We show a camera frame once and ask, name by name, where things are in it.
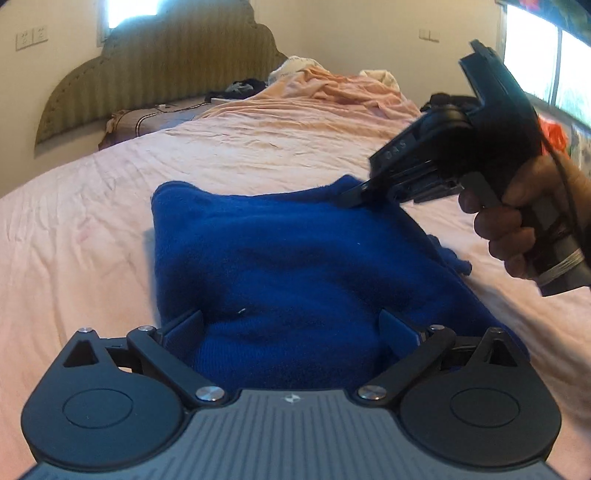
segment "pink blanket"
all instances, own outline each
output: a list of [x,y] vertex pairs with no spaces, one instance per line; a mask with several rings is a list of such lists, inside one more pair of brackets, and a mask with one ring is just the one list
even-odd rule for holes
[[[52,170],[0,200],[0,478],[33,462],[20,411],[80,326],[102,336],[157,323],[150,196],[167,180],[213,193],[287,192],[367,176],[367,158],[419,112],[367,77],[307,70],[205,118]],[[571,479],[591,476],[591,295],[541,299],[504,274],[454,199],[408,211],[473,262],[470,285],[521,334],[558,399],[564,428],[550,458]]]

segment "striped headboard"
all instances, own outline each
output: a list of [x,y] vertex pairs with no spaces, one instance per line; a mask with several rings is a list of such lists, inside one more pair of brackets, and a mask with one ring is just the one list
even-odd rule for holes
[[163,0],[155,17],[124,21],[102,54],[51,94],[36,143],[119,110],[266,80],[284,60],[248,0]]

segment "gray plastic plate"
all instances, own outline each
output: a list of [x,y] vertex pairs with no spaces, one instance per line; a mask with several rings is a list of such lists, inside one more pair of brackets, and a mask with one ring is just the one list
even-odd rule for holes
[[546,464],[517,471],[462,470],[411,443],[393,416],[341,390],[245,390],[199,411],[168,450],[117,472],[40,464],[26,480],[557,480]]

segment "black cable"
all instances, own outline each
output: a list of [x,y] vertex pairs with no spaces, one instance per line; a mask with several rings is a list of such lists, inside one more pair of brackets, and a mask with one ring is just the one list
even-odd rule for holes
[[550,141],[546,138],[546,136],[542,132],[540,132],[540,133],[542,136],[542,143],[544,144],[546,150],[550,154],[550,157],[552,157],[552,160],[554,160],[554,163],[556,164],[556,169],[558,170],[558,174],[560,175],[560,180],[562,181],[562,184],[564,185],[564,189],[566,191],[566,201],[569,206],[569,214],[571,217],[571,221],[573,223],[574,237],[575,237],[576,241],[579,243],[579,246],[582,247],[583,246],[583,231],[581,230],[581,226],[579,223],[579,216],[577,215],[577,209],[574,204],[573,192],[570,190],[569,179],[566,174],[566,169],[564,168],[564,165],[562,165],[562,162],[560,161],[560,158],[558,157],[556,150],[550,144]]

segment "electrical outlet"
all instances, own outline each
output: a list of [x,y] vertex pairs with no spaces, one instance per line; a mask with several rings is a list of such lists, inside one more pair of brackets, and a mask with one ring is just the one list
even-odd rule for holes
[[33,43],[42,43],[47,40],[49,40],[49,35],[47,34],[47,25],[33,28]]
[[17,33],[17,50],[22,50],[33,45],[33,29]]

